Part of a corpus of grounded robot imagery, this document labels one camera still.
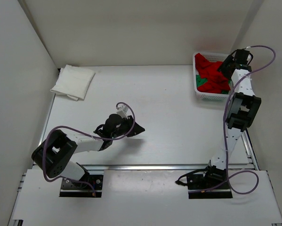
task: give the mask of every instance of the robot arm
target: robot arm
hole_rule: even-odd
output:
[[[234,84],[249,71],[245,69],[236,69],[232,75]],[[235,148],[235,145],[241,137],[244,130],[251,126],[256,113],[261,104],[261,99],[256,97],[251,86],[250,78],[245,78],[235,88],[234,96],[228,106],[226,115],[226,139],[229,158]],[[211,166],[218,169],[226,168],[226,148],[223,140],[221,149],[212,157]]]
[[[128,108],[122,105],[116,114],[111,114],[109,118],[96,128],[94,133],[103,138],[117,138],[129,132],[133,125],[132,116],[127,116]],[[145,129],[136,122],[132,131],[127,137],[132,137],[144,132]],[[63,176],[65,178],[88,181],[89,173],[83,166],[70,161],[75,153],[102,151],[113,143],[112,140],[96,139],[81,134],[65,134],[63,131],[55,130],[49,138],[46,160],[46,175],[49,178]],[[45,141],[37,147],[32,154],[33,161],[41,168],[43,158],[43,148]]]
[[[251,72],[251,67],[247,61],[249,55],[253,58],[249,51],[238,49],[235,51],[235,56],[233,57],[230,54],[218,69],[226,78],[231,79],[233,84],[238,84],[235,87],[233,98],[225,115],[228,158],[231,157],[242,133],[253,123],[261,104],[261,98],[256,97],[252,90],[251,78],[242,79]],[[205,175],[206,179],[210,180],[218,180],[219,182],[226,180],[226,147],[224,140],[222,147],[209,161]]]

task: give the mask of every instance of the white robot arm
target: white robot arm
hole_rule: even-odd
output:
[[[249,73],[248,70],[236,69],[232,75],[233,83],[237,84],[237,82],[248,73]],[[231,107],[229,108],[226,117],[226,138],[227,138],[227,148],[228,148],[229,158],[231,157],[231,154],[235,148],[238,139],[241,137],[244,130],[250,126],[249,122],[250,121],[252,122],[261,103],[261,99],[255,97],[250,80],[251,80],[250,77],[243,79],[241,83],[239,83],[238,86],[235,88],[235,96],[231,101],[232,104]],[[241,111],[246,113],[246,114],[242,114],[243,117],[245,119],[246,117],[248,118],[248,122],[246,120],[244,120],[244,122],[242,122],[242,120],[239,121],[239,123],[243,123],[242,128],[241,128],[241,124],[239,126],[234,125],[236,122],[234,122],[234,119],[231,117],[232,114],[236,115],[238,114],[238,112],[239,114],[241,114],[242,113]],[[224,170],[226,168],[226,148],[225,148],[224,140],[222,142],[222,147],[212,157],[210,164],[211,166],[216,166],[216,168],[221,170]]]
[[[143,127],[134,122],[132,116],[127,116],[128,107],[122,105],[116,114],[111,114],[96,128],[94,133],[100,137],[93,138],[80,133],[65,134],[55,130],[48,139],[46,154],[43,156],[44,141],[32,153],[33,161],[43,170],[42,161],[45,158],[45,173],[48,178],[64,177],[75,181],[88,181],[89,173],[78,163],[70,161],[75,153],[102,151],[108,148],[113,139],[120,136],[132,137],[145,131]]]
[[[233,97],[227,102],[229,104],[225,109],[223,118],[225,137],[222,147],[217,149],[206,168],[182,175],[176,181],[178,185],[188,186],[189,190],[195,188],[195,191],[191,192],[193,194],[216,188],[220,190],[228,188],[227,161],[242,133],[251,126],[261,104],[261,98],[256,97],[252,90],[250,77],[245,77],[251,72],[248,63],[250,56],[252,60],[253,55],[249,51],[238,49],[230,54],[218,69],[237,86],[234,87]],[[201,177],[195,175],[197,172],[203,172],[203,175]],[[182,177],[187,177],[187,183],[180,181]]]

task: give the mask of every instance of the red cloth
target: red cloth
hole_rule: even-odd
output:
[[[208,80],[203,85],[197,87],[198,91],[220,94],[222,91],[230,91],[229,80],[221,72],[217,71],[221,64],[222,62],[220,61],[210,62],[200,53],[195,55],[195,68],[202,79],[206,78]]]

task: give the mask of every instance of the cable connector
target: cable connector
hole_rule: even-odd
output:
[[[127,111],[128,111],[128,107],[126,106],[126,105],[122,105],[122,106],[120,106],[120,107],[118,107],[117,108],[118,110],[117,110],[117,114],[119,115],[119,116],[121,116],[121,118],[125,118],[125,119],[127,119],[128,117],[127,117]]]

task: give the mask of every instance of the green cloth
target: green cloth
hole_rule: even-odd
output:
[[[208,81],[208,79],[202,79],[199,74],[196,75],[196,87],[203,85],[207,81]],[[229,94],[229,91],[223,90],[223,91],[221,91],[221,94]]]
[[[196,87],[203,85],[207,81],[208,81],[207,79],[202,79],[199,74],[196,75]]]

